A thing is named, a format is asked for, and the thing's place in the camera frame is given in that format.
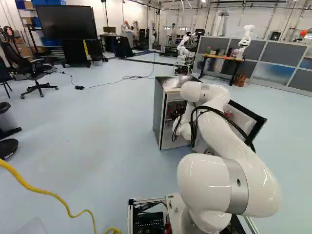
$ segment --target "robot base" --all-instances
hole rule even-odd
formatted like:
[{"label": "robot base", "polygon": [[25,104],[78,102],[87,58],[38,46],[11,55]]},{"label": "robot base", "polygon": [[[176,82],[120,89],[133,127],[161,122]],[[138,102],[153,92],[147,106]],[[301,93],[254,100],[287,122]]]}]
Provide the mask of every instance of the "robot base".
[{"label": "robot base", "polygon": [[205,229],[204,232],[194,223],[192,215],[190,214],[189,209],[185,206],[179,193],[166,196],[166,202],[169,205],[168,213],[171,228],[175,234],[219,233],[228,226],[232,217],[231,214],[217,211],[206,212],[204,215],[205,222],[202,223],[202,228]]}]

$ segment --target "mannequin head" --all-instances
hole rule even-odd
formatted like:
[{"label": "mannequin head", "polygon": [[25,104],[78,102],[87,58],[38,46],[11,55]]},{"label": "mannequin head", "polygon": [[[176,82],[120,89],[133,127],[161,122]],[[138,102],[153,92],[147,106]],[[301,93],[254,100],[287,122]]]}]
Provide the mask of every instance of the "mannequin head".
[{"label": "mannequin head", "polygon": [[8,36],[14,36],[14,32],[10,26],[4,26],[3,30]]}]

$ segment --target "white robotic arm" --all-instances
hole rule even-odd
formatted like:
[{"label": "white robotic arm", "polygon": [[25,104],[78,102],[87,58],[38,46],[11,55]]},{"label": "white robotic arm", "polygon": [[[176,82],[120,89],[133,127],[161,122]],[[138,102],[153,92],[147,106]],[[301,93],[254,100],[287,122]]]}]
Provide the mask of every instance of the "white robotic arm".
[{"label": "white robotic arm", "polygon": [[121,25],[121,33],[125,33],[125,32],[131,32],[128,21],[125,21],[124,24]]},{"label": "white robotic arm", "polygon": [[239,49],[237,50],[237,59],[243,59],[243,53],[246,50],[246,48],[250,45],[250,42],[252,41],[250,37],[250,33],[255,29],[254,25],[245,25],[244,26],[245,32],[242,40],[238,43]]},{"label": "white robotic arm", "polygon": [[188,55],[190,54],[190,51],[186,49],[186,47],[184,46],[184,44],[185,44],[185,42],[187,42],[187,41],[190,39],[190,37],[192,37],[192,36],[194,36],[194,35],[196,35],[196,33],[193,33],[193,34],[192,34],[192,32],[187,32],[187,33],[183,36],[183,38],[182,38],[180,44],[176,47],[176,49],[179,51],[179,55],[180,55],[180,56],[188,56]]},{"label": "white robotic arm", "polygon": [[[192,81],[182,85],[181,96],[188,105],[176,133],[187,139],[195,106],[223,111],[230,100],[225,87]],[[231,214],[267,217],[277,212],[281,199],[277,180],[228,122],[209,111],[198,118],[198,129],[198,138],[213,149],[215,156],[189,154],[177,171],[180,194],[194,223],[206,233],[218,233],[228,225]]]}]

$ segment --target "orange object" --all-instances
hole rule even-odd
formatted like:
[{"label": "orange object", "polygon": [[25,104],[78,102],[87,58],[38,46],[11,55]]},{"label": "orange object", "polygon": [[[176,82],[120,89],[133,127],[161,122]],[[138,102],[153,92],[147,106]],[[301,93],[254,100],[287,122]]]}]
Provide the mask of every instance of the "orange object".
[{"label": "orange object", "polygon": [[302,31],[300,32],[300,35],[301,35],[302,37],[305,37],[307,34],[308,34],[308,31],[307,31],[307,30],[302,30]]},{"label": "orange object", "polygon": [[246,76],[237,75],[234,79],[234,85],[238,87],[244,87],[245,80],[246,80]]}]

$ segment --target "power cord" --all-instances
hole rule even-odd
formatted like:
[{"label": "power cord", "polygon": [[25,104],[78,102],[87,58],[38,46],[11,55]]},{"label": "power cord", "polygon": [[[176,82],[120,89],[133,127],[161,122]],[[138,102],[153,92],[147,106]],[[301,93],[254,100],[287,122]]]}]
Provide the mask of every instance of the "power cord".
[{"label": "power cord", "polygon": [[220,110],[217,110],[215,108],[212,108],[210,106],[198,106],[198,107],[195,107],[191,113],[191,122],[190,122],[190,126],[191,126],[191,145],[192,145],[192,148],[195,146],[195,139],[196,139],[196,135],[197,135],[197,125],[198,125],[198,117],[200,115],[202,115],[203,113],[205,112],[202,112],[200,113],[198,116],[196,116],[196,124],[194,126],[194,122],[193,122],[193,114],[195,111],[197,110],[206,110],[205,112],[207,111],[212,111],[214,113],[216,113],[217,115],[221,116],[222,118],[224,118],[225,120],[227,120],[231,125],[233,125],[238,131],[239,133],[242,134],[242,136],[245,138],[246,140],[246,144],[247,146],[249,146],[251,148],[251,150],[253,152],[255,152],[255,148],[254,148],[254,145],[253,145],[253,142],[251,141],[251,139],[249,138],[249,136],[236,124],[234,123],[231,119],[229,119],[228,117],[225,116],[225,114],[220,111]]},{"label": "power cord", "polygon": [[[80,215],[82,215],[83,213],[87,212],[91,215],[91,218],[92,218],[92,223],[93,223],[93,231],[94,231],[94,234],[97,234],[97,227],[96,227],[96,221],[94,219],[94,216],[92,214],[92,212],[90,210],[83,210],[81,211],[79,214],[77,215],[72,215],[71,211],[70,211],[70,208],[68,206],[68,204],[66,203],[66,201],[64,201],[60,196],[58,196],[57,194],[55,193],[52,193],[52,192],[49,192],[49,191],[46,191],[46,190],[43,190],[43,189],[38,189],[38,188],[35,188],[33,187],[32,185],[28,184],[24,178],[19,174],[19,172],[14,168],[12,167],[9,163],[3,161],[2,159],[0,159],[0,166],[5,168],[6,170],[8,170],[14,177],[15,179],[27,190],[30,190],[34,193],[38,193],[38,194],[44,194],[44,195],[50,195],[50,196],[53,196],[54,198],[56,198],[57,200],[59,200],[66,208],[67,210],[67,214],[69,217],[71,218],[77,218],[79,217]],[[107,234],[110,230],[113,230],[113,234],[121,234],[121,231],[116,229],[116,228],[109,228],[105,234]]]},{"label": "power cord", "polygon": [[67,73],[65,73],[64,71],[56,72],[56,73],[61,73],[61,74],[70,76],[70,77],[71,77],[70,82],[71,82],[71,84],[72,84],[73,86],[75,86],[76,89],[80,89],[80,90],[82,90],[82,89],[91,89],[91,88],[95,88],[95,87],[99,87],[99,86],[103,86],[103,85],[116,84],[116,83],[119,83],[119,82],[121,82],[121,81],[128,80],[128,79],[131,79],[131,80],[134,80],[134,79],[142,79],[142,78],[146,78],[146,79],[155,79],[155,78],[150,77],[150,76],[153,74],[153,72],[154,72],[154,68],[155,68],[155,59],[156,59],[156,52],[154,52],[153,68],[152,68],[152,71],[150,72],[150,74],[149,74],[148,76],[138,76],[138,75],[124,76],[124,77],[122,77],[120,80],[117,80],[117,81],[115,81],[115,82],[108,82],[108,83],[98,84],[98,85],[94,85],[94,86],[90,86],[90,87],[83,87],[83,86],[81,86],[81,85],[75,84],[75,83],[73,82],[73,79],[74,79],[73,75],[67,74]]},{"label": "power cord", "polygon": [[[184,108],[183,108],[183,111],[185,112],[186,110],[186,105],[187,105],[187,102],[184,103]],[[177,118],[179,118],[177,120],[177,124],[175,126],[175,129],[172,131],[172,135],[171,135],[171,140],[172,142],[175,142],[177,140],[177,134],[176,134],[176,131],[177,131],[177,128],[179,127],[179,125],[181,125],[181,120],[182,120],[182,115],[183,114],[180,114]]]}]

